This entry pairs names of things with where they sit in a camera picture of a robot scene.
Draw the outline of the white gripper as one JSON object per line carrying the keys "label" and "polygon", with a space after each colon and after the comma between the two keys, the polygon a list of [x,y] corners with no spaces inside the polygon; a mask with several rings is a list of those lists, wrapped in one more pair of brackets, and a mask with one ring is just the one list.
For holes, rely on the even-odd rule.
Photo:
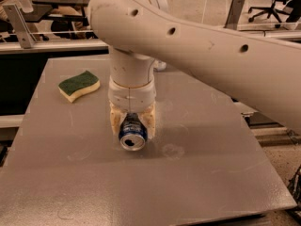
{"label": "white gripper", "polygon": [[109,80],[108,99],[110,104],[110,123],[115,136],[119,134],[120,126],[126,117],[126,111],[140,113],[139,119],[146,127],[148,139],[155,136],[155,97],[154,80],[140,88],[129,88]]}

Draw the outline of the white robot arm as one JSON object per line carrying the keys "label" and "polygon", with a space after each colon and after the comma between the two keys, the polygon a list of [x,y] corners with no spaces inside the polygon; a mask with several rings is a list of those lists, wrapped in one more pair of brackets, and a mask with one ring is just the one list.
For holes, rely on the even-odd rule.
{"label": "white robot arm", "polygon": [[301,133],[301,46],[175,18],[151,0],[90,0],[98,38],[160,59]]}

